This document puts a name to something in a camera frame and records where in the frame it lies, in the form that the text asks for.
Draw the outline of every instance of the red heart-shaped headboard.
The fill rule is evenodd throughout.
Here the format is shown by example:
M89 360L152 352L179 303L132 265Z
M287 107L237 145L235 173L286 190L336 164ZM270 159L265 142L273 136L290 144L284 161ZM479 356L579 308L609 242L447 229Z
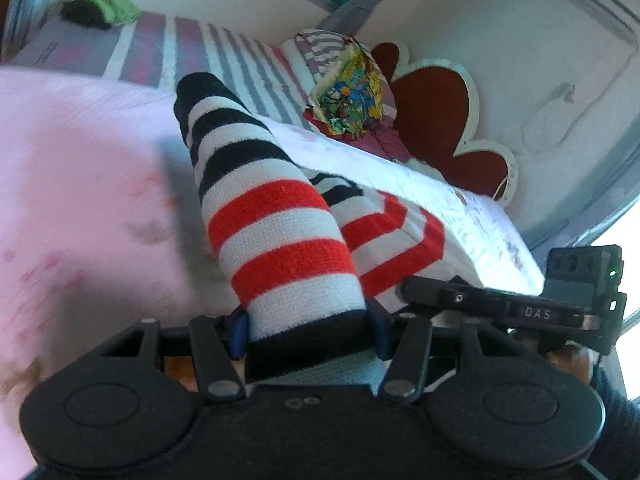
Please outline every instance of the red heart-shaped headboard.
M516 174L513 154L497 143L472 140L468 81L461 73L446 63L403 66L394 43L379 44L372 54L393 91L398 109L394 127L407 150L453 186L495 200L507 198L508 192L510 198L515 186L510 176Z

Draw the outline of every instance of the striped sock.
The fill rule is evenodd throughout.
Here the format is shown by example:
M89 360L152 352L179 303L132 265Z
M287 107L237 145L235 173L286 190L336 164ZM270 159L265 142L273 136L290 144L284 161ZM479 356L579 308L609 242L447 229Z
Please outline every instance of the striped sock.
M326 202L215 76L195 73L174 107L207 235L250 315L256 380L367 347L364 297Z
M177 94L209 241L250 314L252 378L366 348L363 290L396 312L405 306L397 285L407 276L459 275L480 285L435 216L298 168L215 76L191 74Z

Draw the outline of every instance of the black device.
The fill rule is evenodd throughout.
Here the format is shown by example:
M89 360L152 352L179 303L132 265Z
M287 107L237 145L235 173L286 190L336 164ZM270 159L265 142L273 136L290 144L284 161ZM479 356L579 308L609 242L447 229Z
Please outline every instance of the black device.
M622 273L622 260L612 257L620 256L619 248L553 251L554 269L558 254L562 260L548 279L566 271L568 282L579 277L579 283L591 283L594 298L622 300L615 291L620 279L609 270ZM578 266L572 270L574 254ZM582 274L588 256L599 270L584 267ZM612 280L602 282L603 272ZM510 317L512 310L487 315L496 303L512 308L510 294L484 296L439 283L427 301L393 316L367 300L370 344L379 358L393 358L377 395L357 385L258 385L248 396L232 365L246 354L248 316L242 309L199 316L183 328L162 329L157 320L143 319L28 395L20 425L40 464L30 478L602 480L586 461L604 424L602 401L505 328L514 319L571 340L577 330L595 330L599 337L589 341L606 348L617 306L606 311L600 303L516 296L561 312L550 314L553 323L540 323ZM414 286L409 278L401 288L412 295ZM430 316L449 307L452 290L469 294L463 301L453 296L456 304L468 304L468 312L478 308L496 323L469 317L459 329L434 327ZM580 312L569 308L576 306ZM596 316L599 328L566 326L567 312ZM192 357L199 393L163 372L168 356ZM424 392L454 368L455 375Z
M487 317L495 326L536 331L540 353L574 341L609 355L620 335L626 294L619 246L554 249L549 253L545 285L539 297L508 294L414 276L404 280L401 293L408 310L459 310Z

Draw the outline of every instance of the green cloth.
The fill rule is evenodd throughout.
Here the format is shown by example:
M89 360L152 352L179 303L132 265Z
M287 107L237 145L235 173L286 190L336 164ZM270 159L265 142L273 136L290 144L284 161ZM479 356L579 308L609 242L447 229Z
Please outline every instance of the green cloth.
M137 20L142 11L131 0L88 0L95 4L102 15L104 21L110 25L123 25Z

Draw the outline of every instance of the striped bedsheet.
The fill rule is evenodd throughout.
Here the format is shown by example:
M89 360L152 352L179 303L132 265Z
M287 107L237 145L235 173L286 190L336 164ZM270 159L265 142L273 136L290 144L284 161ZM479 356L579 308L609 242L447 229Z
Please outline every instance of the striped bedsheet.
M212 72L254 113L307 130L306 96L282 52L207 23L144 12L111 30L49 20L11 61L174 91L191 72Z

